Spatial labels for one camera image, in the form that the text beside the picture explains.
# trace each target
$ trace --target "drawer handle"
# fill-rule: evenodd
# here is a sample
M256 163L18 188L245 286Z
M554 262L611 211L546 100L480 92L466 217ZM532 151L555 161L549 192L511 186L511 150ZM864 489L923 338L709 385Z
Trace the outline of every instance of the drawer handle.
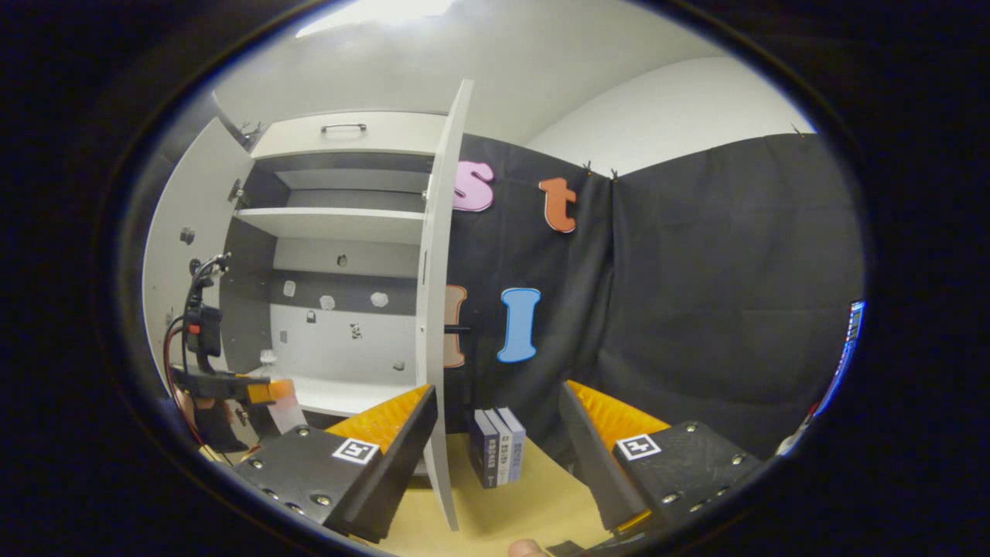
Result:
M327 130L331 128L358 128L362 132L368 129L368 127L364 124L332 124L330 126L323 126L322 128L320 128L320 131L322 133L327 133Z

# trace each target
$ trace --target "wooden table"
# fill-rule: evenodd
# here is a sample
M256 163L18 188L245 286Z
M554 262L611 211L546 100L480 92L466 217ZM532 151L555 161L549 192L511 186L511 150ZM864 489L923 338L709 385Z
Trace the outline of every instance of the wooden table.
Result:
M369 544L401 557L505 557L509 544L532 538L541 547L571 540L582 547L605 541L591 492L530 439L519 482L481 487L468 460L468 435L447 437L450 481L460 530L451 532L429 485L406 491L388 537Z

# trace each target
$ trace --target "white shelf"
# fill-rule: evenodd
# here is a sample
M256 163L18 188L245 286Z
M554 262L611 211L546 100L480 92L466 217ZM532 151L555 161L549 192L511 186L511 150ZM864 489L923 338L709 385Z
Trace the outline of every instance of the white shelf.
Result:
M242 209L234 216L277 238L359 240L418 246L423 213L323 207Z
M296 399L304 410L353 416L415 388L413 385L369 385L292 377Z

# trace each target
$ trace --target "foam letter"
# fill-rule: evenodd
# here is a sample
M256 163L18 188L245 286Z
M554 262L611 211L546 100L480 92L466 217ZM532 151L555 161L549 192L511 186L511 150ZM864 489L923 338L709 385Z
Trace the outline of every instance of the foam letter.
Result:
M505 325L505 348L498 361L511 364L529 360L537 354L533 346L533 313L540 301L535 288L508 288L502 292L502 303L509 308Z
M444 324L460 324L460 305L467 299L467 290L463 286L446 286L444 305ZM460 352L460 335L449 333L444 335L444 367L459 368L464 365L464 354Z
M567 189L567 180L563 178L545 179L540 182L540 189L546 192L546 224L557 232L573 232L577 228L577 222L567 216L567 201L577 203L577 193Z
M457 163L457 180L453 184L453 208L458 211L483 211L495 195L486 182L495 179L492 167L485 163Z

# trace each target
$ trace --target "ceiling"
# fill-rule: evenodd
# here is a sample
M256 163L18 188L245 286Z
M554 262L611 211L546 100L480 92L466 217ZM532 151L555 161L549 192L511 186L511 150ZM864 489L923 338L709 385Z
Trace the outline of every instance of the ceiling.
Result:
M437 17L295 39L306 23L220 76L217 97L235 122L354 109L446 112L460 80L471 78L467 133L525 145L633 77L725 55L619 0L455 0Z

